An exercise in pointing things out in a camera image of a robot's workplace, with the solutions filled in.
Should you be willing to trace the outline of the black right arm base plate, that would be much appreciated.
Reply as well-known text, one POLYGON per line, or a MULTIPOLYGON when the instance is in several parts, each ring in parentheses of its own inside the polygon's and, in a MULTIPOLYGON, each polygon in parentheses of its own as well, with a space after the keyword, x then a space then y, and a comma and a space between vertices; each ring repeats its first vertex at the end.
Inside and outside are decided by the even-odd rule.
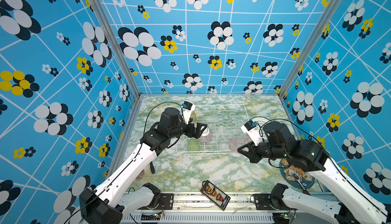
POLYGON ((251 196, 251 202, 257 210, 274 210, 268 193, 256 193, 251 196))

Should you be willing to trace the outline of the striped ceramic bowl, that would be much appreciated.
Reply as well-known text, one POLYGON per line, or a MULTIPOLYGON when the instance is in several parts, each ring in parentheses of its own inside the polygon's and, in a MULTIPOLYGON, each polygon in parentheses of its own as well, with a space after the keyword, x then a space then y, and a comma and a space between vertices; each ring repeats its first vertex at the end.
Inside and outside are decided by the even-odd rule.
POLYGON ((198 138, 199 142, 207 143, 212 140, 212 132, 210 131, 209 127, 207 127, 201 136, 198 138))

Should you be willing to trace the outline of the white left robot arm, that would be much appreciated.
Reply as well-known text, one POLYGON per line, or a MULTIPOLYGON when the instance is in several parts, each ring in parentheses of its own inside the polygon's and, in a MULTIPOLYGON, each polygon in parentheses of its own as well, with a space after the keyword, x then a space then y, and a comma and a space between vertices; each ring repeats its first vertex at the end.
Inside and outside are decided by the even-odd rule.
POLYGON ((182 135, 198 139, 207 124, 192 122, 192 109, 166 108, 160 121, 145 132, 133 153, 94 190, 85 189, 79 196, 84 224, 118 224, 122 218, 143 208, 158 205, 160 190, 151 183, 125 194, 130 184, 160 153, 172 147, 171 140, 182 135))

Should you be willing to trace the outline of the green glass cup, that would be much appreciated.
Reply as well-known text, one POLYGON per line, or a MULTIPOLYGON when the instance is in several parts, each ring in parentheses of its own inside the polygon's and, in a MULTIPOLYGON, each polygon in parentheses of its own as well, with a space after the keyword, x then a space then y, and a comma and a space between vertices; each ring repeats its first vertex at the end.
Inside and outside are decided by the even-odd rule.
POLYGON ((188 153, 199 153, 201 150, 200 143, 197 139, 190 139, 187 142, 187 151, 188 153))

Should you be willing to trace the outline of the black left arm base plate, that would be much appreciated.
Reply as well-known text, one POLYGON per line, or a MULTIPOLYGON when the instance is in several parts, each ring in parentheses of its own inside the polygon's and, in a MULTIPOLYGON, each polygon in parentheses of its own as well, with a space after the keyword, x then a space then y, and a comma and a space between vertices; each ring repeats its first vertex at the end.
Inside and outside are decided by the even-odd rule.
POLYGON ((173 193, 161 193, 157 204, 153 207, 153 210, 172 210, 174 203, 173 193))

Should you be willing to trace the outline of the plain white plate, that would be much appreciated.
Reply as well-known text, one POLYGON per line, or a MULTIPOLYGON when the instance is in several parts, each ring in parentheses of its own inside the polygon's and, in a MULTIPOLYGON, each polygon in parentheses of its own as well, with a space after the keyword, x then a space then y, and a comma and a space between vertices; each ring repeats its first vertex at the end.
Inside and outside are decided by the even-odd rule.
POLYGON ((261 116, 252 117, 250 120, 256 123, 259 127, 259 132, 263 132, 263 125, 270 121, 268 118, 261 116))

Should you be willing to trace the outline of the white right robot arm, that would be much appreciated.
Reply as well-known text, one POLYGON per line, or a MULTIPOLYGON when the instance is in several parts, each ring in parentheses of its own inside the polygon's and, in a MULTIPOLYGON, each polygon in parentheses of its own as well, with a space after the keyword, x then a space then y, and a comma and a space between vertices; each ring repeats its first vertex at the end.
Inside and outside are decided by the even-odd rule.
POLYGON ((269 203, 275 209, 301 210, 332 224, 389 224, 391 207, 365 192, 356 184, 325 148, 309 139, 296 140, 286 124, 268 121, 260 130, 252 120, 241 126, 251 141, 237 149, 251 163, 262 159, 286 159, 289 165, 309 173, 321 182, 337 201, 327 201, 296 191, 287 185, 276 184, 269 195, 269 203))

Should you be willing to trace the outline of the pink glass cup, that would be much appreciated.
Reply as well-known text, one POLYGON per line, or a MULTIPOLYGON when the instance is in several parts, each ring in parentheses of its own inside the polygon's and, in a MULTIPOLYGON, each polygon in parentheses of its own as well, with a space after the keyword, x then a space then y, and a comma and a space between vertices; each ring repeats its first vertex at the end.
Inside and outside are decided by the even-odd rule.
POLYGON ((237 153, 237 149, 242 147, 243 145, 250 143, 252 140, 250 137, 234 137, 229 142, 229 149, 237 153))

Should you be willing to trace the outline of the yellow glass cup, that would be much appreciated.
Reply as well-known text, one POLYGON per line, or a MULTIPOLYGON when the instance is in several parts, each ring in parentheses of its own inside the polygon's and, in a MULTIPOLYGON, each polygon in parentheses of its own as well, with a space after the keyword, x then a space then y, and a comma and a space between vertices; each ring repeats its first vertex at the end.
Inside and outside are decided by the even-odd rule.
POLYGON ((195 111, 192 111, 192 112, 191 112, 190 118, 191 118, 191 122, 192 122, 192 123, 194 123, 194 124, 197 123, 197 116, 196 116, 195 111))

